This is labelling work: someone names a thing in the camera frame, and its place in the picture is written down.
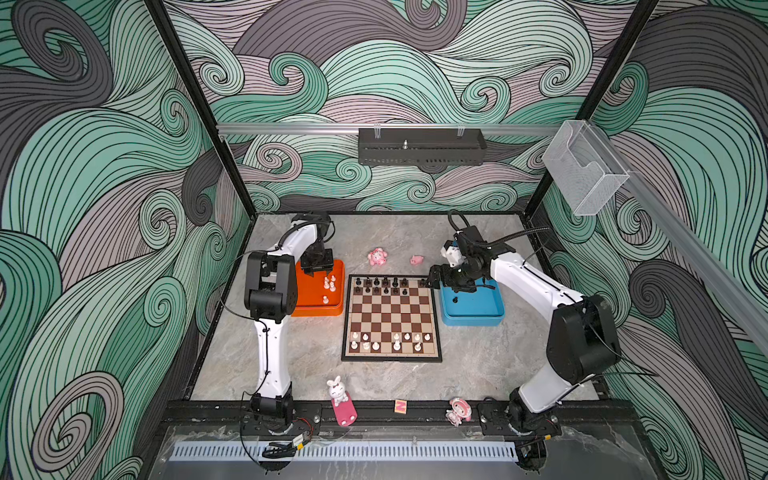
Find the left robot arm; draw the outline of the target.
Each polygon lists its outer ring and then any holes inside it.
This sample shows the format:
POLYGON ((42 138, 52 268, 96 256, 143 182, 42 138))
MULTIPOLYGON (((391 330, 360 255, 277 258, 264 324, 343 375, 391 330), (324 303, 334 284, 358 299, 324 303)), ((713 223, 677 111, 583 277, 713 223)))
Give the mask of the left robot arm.
POLYGON ((333 267, 325 263, 333 260, 325 249, 332 224, 326 213, 297 214, 271 248, 247 255, 243 303, 257 329, 259 361, 257 388, 249 405, 256 416, 272 422, 294 421, 285 331, 299 297, 296 263, 308 256, 312 273, 333 267))

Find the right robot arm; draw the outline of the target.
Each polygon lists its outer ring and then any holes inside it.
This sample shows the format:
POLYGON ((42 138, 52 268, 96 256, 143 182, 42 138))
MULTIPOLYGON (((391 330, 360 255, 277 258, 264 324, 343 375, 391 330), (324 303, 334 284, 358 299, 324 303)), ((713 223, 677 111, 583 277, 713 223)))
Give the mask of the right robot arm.
POLYGON ((547 232, 547 227, 486 240, 465 215, 451 210, 447 218, 454 236, 441 249, 445 262, 430 268, 430 286, 467 294, 506 287, 547 321, 546 361, 510 394, 509 416, 518 429, 528 429, 580 384, 622 359, 613 314, 603 297, 586 296, 564 286, 531 266, 509 244, 519 237, 547 232))

